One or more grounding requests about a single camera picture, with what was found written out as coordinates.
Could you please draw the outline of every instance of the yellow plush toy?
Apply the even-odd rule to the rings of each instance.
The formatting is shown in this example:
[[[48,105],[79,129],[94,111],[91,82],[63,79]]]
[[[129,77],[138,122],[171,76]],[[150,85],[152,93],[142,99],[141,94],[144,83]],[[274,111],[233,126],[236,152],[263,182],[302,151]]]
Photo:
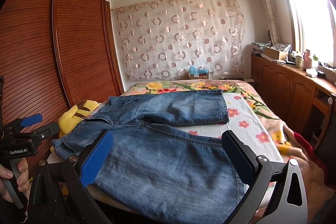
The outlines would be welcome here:
[[[59,137],[69,134],[75,126],[87,117],[93,110],[99,106],[99,103],[91,100],[84,100],[74,105],[67,112],[58,119],[58,125],[60,128]]]

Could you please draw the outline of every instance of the cardboard box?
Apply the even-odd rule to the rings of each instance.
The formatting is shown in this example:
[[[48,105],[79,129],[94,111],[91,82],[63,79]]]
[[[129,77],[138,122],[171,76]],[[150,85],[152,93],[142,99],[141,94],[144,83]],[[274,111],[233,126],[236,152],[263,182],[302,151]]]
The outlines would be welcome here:
[[[288,56],[288,52],[279,52],[269,47],[265,47],[264,54],[275,60],[285,60],[286,56]]]
[[[191,75],[189,74],[189,79],[194,80],[194,79],[208,79],[208,74],[207,73],[200,73],[198,75]]]

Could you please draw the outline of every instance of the human hand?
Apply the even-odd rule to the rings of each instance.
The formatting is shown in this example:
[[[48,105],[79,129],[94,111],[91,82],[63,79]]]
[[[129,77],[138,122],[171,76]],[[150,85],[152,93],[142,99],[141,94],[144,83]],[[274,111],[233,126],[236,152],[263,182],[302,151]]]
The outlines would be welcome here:
[[[17,168],[21,175],[17,178],[16,182],[18,185],[18,190],[20,192],[26,192],[29,189],[29,181],[28,181],[28,163],[25,158],[21,159],[21,161],[17,164]],[[4,168],[0,165],[0,178],[2,179],[11,179],[13,177],[13,172]],[[3,181],[0,179],[0,194],[4,200],[13,203],[13,198],[8,193]]]

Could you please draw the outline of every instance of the wardrobe door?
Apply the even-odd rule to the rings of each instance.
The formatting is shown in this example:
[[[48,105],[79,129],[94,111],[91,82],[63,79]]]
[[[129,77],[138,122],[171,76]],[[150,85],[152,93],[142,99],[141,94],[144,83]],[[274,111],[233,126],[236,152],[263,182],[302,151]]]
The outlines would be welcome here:
[[[70,104],[119,95],[108,52],[104,0],[54,0],[53,22],[58,66]]]
[[[59,83],[51,43],[52,0],[6,0],[0,10],[0,75],[5,78],[2,118],[41,113],[43,121],[29,132],[57,121],[68,110]],[[38,160],[50,153],[50,140],[39,146],[39,155],[27,158],[30,174]]]

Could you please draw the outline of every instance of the blue gripper pad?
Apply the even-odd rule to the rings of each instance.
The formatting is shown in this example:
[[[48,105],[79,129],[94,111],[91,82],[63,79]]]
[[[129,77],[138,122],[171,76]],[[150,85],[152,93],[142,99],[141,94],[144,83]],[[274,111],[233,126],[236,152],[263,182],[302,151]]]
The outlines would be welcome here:
[[[236,137],[236,140],[227,131],[222,134],[222,147],[235,168],[240,180],[244,184],[252,185],[255,180],[255,169],[244,151],[239,147],[238,142],[243,143]]]
[[[38,122],[42,121],[42,115],[40,113],[37,113],[35,115],[23,118],[21,121],[21,126],[22,127],[30,127],[33,124],[36,124]]]
[[[113,134],[110,131],[106,131],[81,166],[80,180],[84,187],[94,182],[112,146]]]

